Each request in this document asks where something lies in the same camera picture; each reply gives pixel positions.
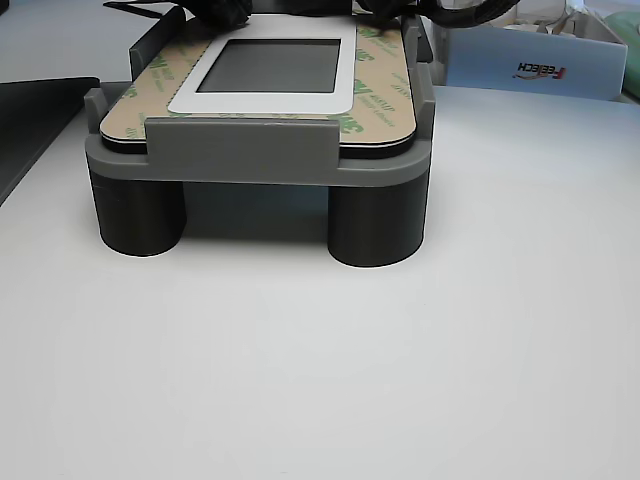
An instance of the white desk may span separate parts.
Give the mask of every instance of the white desk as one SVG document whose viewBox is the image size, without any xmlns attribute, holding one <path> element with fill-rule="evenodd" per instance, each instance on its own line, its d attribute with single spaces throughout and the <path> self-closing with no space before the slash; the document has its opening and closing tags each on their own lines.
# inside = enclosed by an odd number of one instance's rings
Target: white desk
<svg viewBox="0 0 640 480">
<path fill-rule="evenodd" d="M 376 270 L 319 189 L 110 251 L 77 118 L 0 208 L 0 478 L 639 478 L 640 108 L 437 93 L 425 244 Z"/>
</svg>

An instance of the white box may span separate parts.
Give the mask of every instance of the white box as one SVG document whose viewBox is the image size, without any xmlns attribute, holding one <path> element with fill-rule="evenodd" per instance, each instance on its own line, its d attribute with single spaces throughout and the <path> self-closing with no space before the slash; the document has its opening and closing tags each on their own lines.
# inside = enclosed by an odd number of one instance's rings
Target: white box
<svg viewBox="0 0 640 480">
<path fill-rule="evenodd" d="M 433 27 L 435 61 L 448 86 L 546 93 L 598 100 L 620 95 L 627 46 L 596 16 L 578 13 L 574 36 L 483 25 Z"/>
</svg>

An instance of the display screen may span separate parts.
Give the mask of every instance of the display screen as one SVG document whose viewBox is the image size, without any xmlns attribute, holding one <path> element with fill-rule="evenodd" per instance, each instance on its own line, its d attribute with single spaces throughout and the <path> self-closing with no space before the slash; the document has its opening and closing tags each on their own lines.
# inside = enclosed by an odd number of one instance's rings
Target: display screen
<svg viewBox="0 0 640 480">
<path fill-rule="evenodd" d="M 198 92 L 331 93 L 340 40 L 230 40 Z"/>
</svg>

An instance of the green object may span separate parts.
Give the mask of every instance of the green object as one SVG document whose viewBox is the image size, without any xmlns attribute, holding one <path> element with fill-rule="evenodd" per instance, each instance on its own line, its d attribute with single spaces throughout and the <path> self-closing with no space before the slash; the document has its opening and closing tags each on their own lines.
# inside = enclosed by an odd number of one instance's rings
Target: green object
<svg viewBox="0 0 640 480">
<path fill-rule="evenodd" d="M 629 46 L 624 89 L 640 98 L 640 12 L 619 12 L 606 18 L 607 25 Z"/>
</svg>

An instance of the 3d printed holder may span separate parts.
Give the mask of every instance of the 3d printed holder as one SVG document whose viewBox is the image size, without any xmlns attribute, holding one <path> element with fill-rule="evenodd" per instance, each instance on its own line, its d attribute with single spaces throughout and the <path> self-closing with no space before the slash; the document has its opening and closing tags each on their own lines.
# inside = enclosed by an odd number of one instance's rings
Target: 3d printed holder
<svg viewBox="0 0 640 480">
<path fill-rule="evenodd" d="M 91 90 L 85 148 L 104 242 L 132 256 L 175 246 L 187 220 L 183 182 L 320 185 L 329 187 L 327 244 L 337 260 L 374 267 L 411 256 L 423 240 L 435 114 L 428 66 L 417 62 L 419 21 L 402 19 L 416 138 L 390 158 L 341 158 L 337 121 L 293 119 L 148 118 L 147 153 L 117 153 L 100 135 L 114 92 Z M 132 78 L 184 23 L 174 8 L 131 48 Z"/>
</svg>

